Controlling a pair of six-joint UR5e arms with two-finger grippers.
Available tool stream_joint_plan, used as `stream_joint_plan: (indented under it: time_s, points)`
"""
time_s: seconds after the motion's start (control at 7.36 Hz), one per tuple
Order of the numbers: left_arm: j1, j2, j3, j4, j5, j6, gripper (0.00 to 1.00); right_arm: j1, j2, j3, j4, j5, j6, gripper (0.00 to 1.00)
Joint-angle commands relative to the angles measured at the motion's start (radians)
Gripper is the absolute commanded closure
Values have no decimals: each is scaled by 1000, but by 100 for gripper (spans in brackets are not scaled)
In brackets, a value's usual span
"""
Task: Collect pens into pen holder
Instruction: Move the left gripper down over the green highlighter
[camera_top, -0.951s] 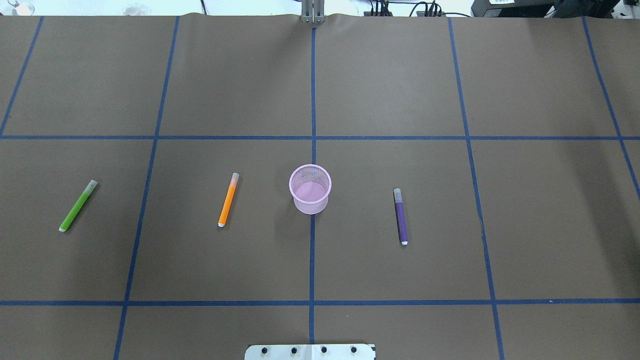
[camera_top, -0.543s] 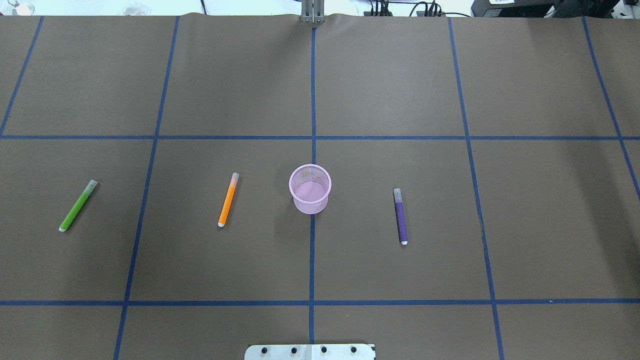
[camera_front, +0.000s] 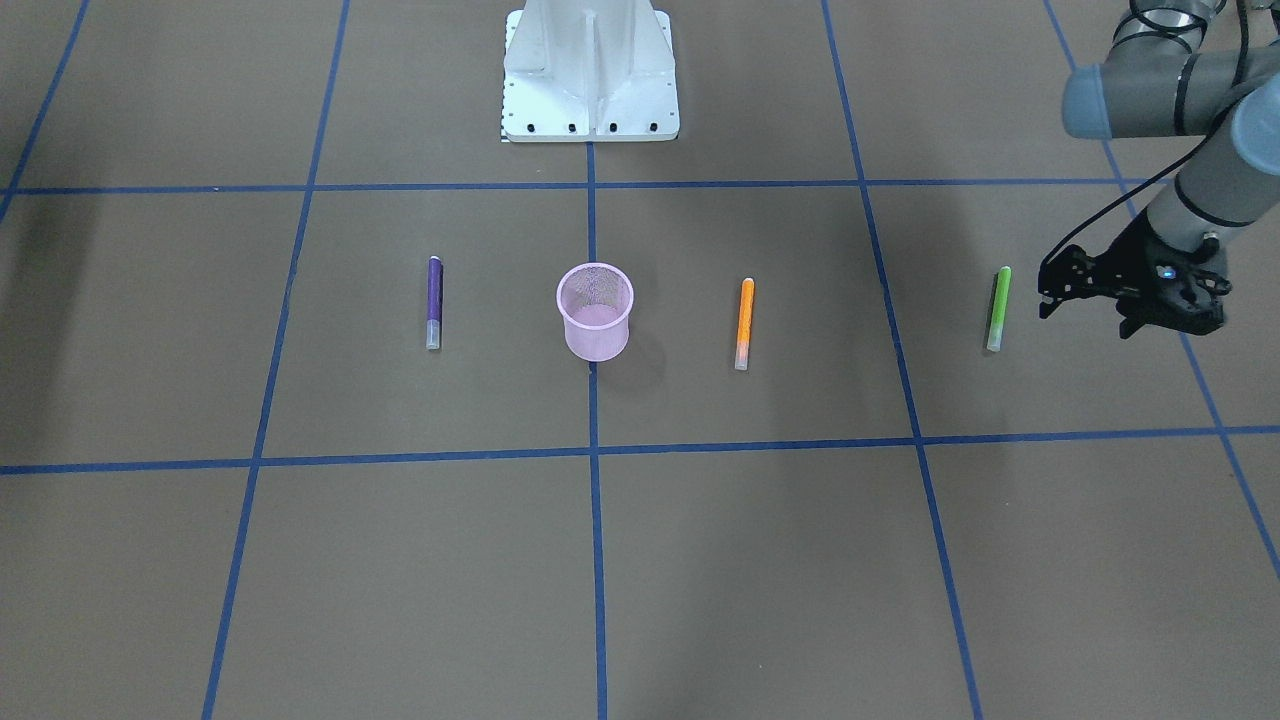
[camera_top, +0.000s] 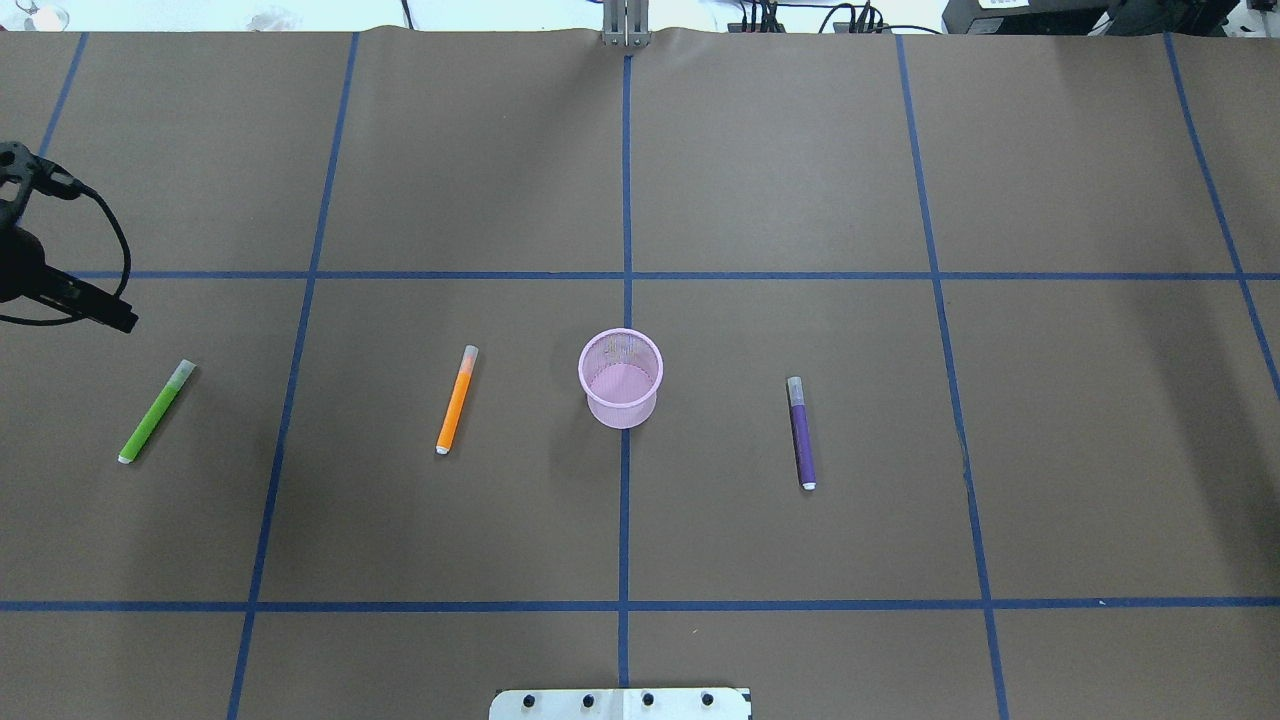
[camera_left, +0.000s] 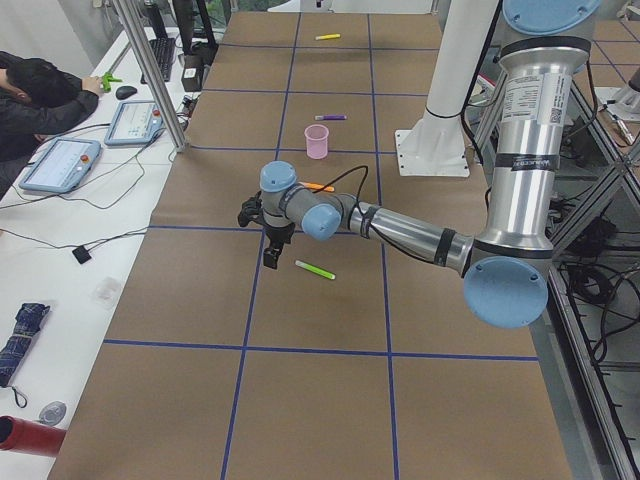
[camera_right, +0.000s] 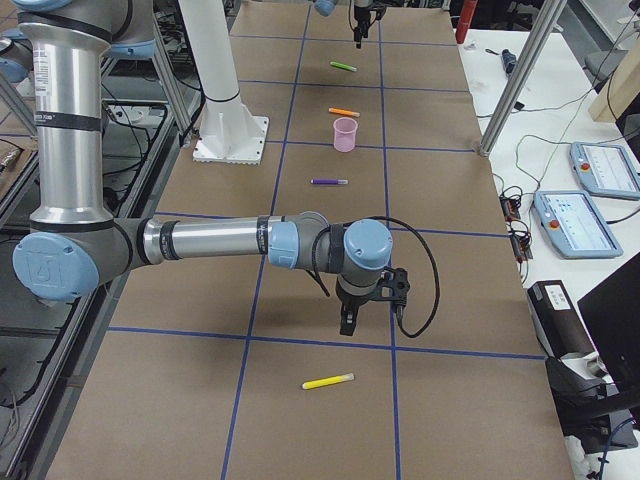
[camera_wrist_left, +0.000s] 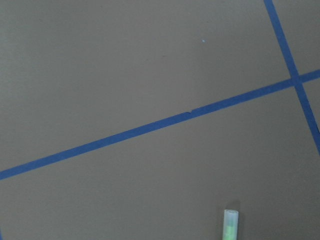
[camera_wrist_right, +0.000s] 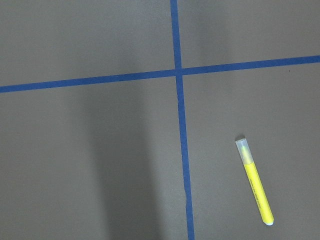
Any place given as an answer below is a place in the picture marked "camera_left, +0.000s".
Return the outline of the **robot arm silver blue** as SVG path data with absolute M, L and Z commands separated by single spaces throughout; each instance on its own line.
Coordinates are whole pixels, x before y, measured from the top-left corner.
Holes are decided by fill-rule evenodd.
M 269 238 L 263 261 L 275 267 L 295 228 L 325 240 L 346 229 L 429 264 L 457 271 L 464 298 L 482 321 L 519 328 L 547 305 L 553 246 L 545 228 L 574 73 L 589 59 L 595 1 L 455 1 L 451 4 L 424 116 L 397 132 L 403 175 L 452 176 L 463 153 L 452 134 L 495 18 L 506 24 L 500 66 L 506 76 L 486 226 L 466 236 L 356 195 L 304 187 L 294 167 L 260 173 L 258 222 Z

